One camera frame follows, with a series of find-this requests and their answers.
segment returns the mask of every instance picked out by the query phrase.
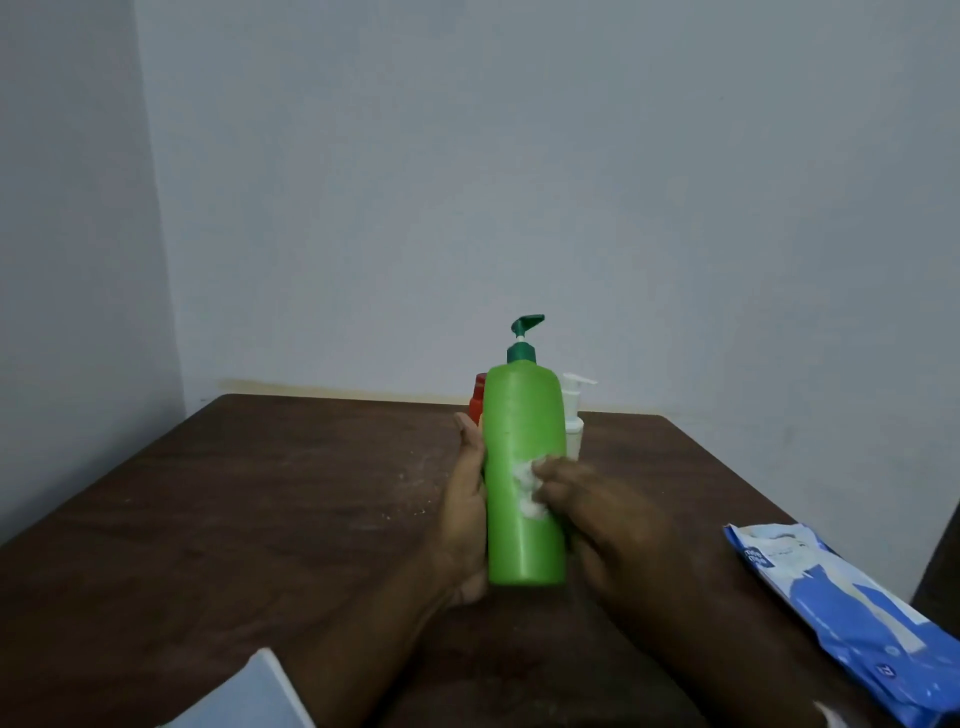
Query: wet wipes packet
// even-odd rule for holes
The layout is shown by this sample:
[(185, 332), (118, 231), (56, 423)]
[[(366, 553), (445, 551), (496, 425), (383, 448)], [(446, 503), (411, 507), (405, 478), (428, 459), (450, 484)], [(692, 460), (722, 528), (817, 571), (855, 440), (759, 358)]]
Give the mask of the wet wipes packet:
[(733, 547), (820, 646), (908, 728), (960, 712), (960, 642), (801, 523), (725, 528)]

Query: dark green pump head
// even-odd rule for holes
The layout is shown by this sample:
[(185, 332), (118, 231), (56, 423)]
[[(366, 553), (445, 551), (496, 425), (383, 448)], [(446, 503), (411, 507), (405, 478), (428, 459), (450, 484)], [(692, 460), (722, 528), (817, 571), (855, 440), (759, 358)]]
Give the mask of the dark green pump head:
[(537, 363), (536, 350), (524, 341), (524, 337), (531, 328), (543, 321), (545, 317), (542, 313), (531, 314), (530, 316), (520, 316), (510, 329), (516, 334), (516, 343), (507, 349), (507, 363), (526, 359)]

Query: brown wooden table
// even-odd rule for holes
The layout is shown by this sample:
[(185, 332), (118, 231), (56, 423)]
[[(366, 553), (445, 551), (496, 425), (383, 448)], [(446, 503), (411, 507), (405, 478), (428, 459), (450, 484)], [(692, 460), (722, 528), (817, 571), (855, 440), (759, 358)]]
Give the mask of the brown wooden table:
[[(151, 726), (321, 618), (431, 519), (454, 407), (228, 395), (0, 548), (0, 725)], [(582, 457), (670, 511), (732, 629), (822, 700), (895, 725), (738, 561), (721, 527), (788, 517), (661, 417), (585, 413)], [(702, 726), (571, 570), (451, 611), (391, 726)]]

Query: red bottle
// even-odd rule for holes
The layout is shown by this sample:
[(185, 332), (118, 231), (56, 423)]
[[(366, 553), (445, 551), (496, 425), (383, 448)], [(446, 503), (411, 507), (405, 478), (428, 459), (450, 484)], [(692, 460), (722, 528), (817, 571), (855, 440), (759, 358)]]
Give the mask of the red bottle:
[(480, 424), (480, 415), (483, 414), (483, 388), (486, 384), (486, 372), (482, 375), (477, 375), (477, 380), (473, 384), (473, 397), (470, 398), (469, 416), (478, 425)]

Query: green plastic bottle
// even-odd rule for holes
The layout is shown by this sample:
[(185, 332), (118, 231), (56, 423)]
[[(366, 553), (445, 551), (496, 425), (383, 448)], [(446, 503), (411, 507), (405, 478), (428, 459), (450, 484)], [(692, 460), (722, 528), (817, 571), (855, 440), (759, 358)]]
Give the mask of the green plastic bottle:
[(516, 343), (507, 349), (507, 363), (487, 373), (483, 433), (492, 584), (564, 583), (564, 533), (544, 509), (531, 515), (529, 497), (517, 487), (514, 474), (514, 468), (526, 461), (566, 454), (560, 382), (549, 369), (537, 365), (534, 348), (525, 341), (527, 330), (541, 321), (541, 315), (514, 321)]

